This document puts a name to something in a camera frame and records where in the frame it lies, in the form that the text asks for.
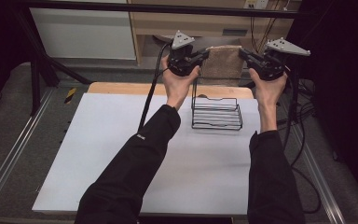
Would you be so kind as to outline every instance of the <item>metal frame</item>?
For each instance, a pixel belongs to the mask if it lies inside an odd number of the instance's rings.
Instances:
[[[48,107],[48,103],[51,99],[51,96],[55,92],[55,88],[47,88],[45,94],[43,95],[41,106],[35,112],[35,115],[30,117],[27,124],[25,125],[24,129],[22,130],[19,138],[17,139],[16,143],[14,144],[13,148],[8,153],[5,161],[2,163],[0,168],[0,191],[2,187],[5,185],[11,171],[13,170],[17,160],[19,159],[22,151],[24,150],[28,140],[30,139],[36,125],[38,124],[39,120],[42,118],[43,113],[45,112],[46,108]]]
[[[220,7],[183,7],[183,6],[162,6],[162,5],[139,5],[139,4],[114,4],[114,3],[94,3],[94,2],[69,2],[69,1],[49,1],[49,0],[13,0],[3,5],[7,9],[7,22],[14,27],[17,35],[24,39],[25,50],[33,58],[32,76],[33,76],[33,111],[32,117],[28,121],[21,136],[11,149],[7,159],[0,169],[0,190],[4,186],[10,172],[21,155],[35,125],[42,116],[48,104],[48,98],[53,92],[50,89],[45,93],[43,99],[40,99],[39,75],[43,77],[47,85],[57,86],[59,79],[53,68],[59,69],[80,81],[83,84],[90,84],[92,81],[66,68],[63,64],[50,58],[40,43],[37,35],[24,16],[23,10],[29,7],[35,8],[56,8],[73,10],[98,10],[98,11],[127,11],[127,12],[155,12],[155,13],[178,13],[195,15],[217,15],[217,16],[238,16],[238,17],[257,17],[257,18],[282,18],[282,19],[313,19],[318,16],[316,11],[297,12],[297,11],[274,11],[274,10],[254,10],[239,8],[220,8]],[[295,134],[299,137],[298,130],[295,128]],[[323,196],[324,207],[332,223],[345,223],[337,203],[327,186],[321,171],[314,160],[308,146],[305,147],[306,163],[310,169],[313,180]]]
[[[285,96],[282,97],[282,107],[283,109],[288,112],[290,110],[289,108],[290,101],[286,99]],[[301,145],[301,139],[302,139],[302,132],[298,125],[293,126],[293,130],[295,133],[296,141],[299,145]],[[324,175],[322,174],[321,169],[319,168],[318,163],[316,162],[310,147],[308,146],[307,142],[305,142],[304,151],[303,151],[303,157],[304,162],[307,165],[307,168],[310,172],[310,176],[312,177],[312,180],[316,186],[316,188],[319,190],[319,193],[321,194],[322,203],[324,205],[324,210],[327,214],[327,216],[330,219],[331,223],[335,224],[344,224],[345,218],[341,214],[341,210],[339,209],[336,199],[334,198],[333,193],[331,192],[330,188],[328,187],[328,184],[326,180],[324,179]]]

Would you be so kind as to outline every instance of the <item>black jacket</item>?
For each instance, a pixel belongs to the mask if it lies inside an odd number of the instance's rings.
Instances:
[[[145,192],[179,126],[176,110],[163,105],[86,190],[76,224],[136,223]],[[296,181],[283,155],[278,132],[255,133],[250,150],[249,221],[305,223]]]

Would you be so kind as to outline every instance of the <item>wire dish rack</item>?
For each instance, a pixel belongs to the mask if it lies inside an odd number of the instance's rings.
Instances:
[[[193,83],[191,110],[193,129],[239,131],[242,128],[242,115],[237,98],[197,95],[197,80]]]

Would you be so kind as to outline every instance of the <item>white board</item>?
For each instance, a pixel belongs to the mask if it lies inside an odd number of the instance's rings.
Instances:
[[[87,93],[34,203],[47,214],[75,213],[87,189],[136,133],[144,95]],[[257,101],[239,99],[243,128],[191,128],[191,98],[179,114],[181,127],[144,197],[141,214],[240,216],[246,214],[249,141],[259,130]],[[166,103],[154,96],[148,117]]]

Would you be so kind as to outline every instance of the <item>finger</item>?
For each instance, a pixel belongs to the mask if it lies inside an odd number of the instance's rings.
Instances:
[[[200,67],[197,65],[193,68],[193,71],[191,71],[190,75],[188,75],[188,77],[191,80],[194,80],[200,73]]]
[[[163,57],[161,59],[161,64],[162,64],[162,69],[167,69],[167,67],[168,67],[168,55],[166,55],[165,57]]]
[[[249,74],[251,75],[251,79],[254,83],[258,83],[259,81],[261,81],[260,76],[253,68],[249,69]]]

